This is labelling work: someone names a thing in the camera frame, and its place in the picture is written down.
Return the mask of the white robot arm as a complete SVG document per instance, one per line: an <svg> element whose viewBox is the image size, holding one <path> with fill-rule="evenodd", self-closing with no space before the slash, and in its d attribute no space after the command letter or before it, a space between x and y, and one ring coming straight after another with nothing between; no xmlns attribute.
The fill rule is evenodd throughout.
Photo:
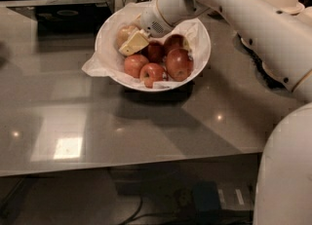
<svg viewBox="0 0 312 225"><path fill-rule="evenodd" d="M153 0L133 18L162 37L211 8L250 44L295 96L312 100L312 29L264 0ZM289 114L262 153L253 225L312 225L312 107Z"/></svg>

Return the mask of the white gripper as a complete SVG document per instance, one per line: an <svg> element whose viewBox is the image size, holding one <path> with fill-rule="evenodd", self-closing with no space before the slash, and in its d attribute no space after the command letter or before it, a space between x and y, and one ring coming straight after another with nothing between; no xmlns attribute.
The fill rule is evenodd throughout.
<svg viewBox="0 0 312 225"><path fill-rule="evenodd" d="M147 3L140 15L139 22L142 29L135 30L119 49L119 52L124 56L131 56L147 47L149 35L161 38L174 29L163 18L158 8L158 0Z"/></svg>

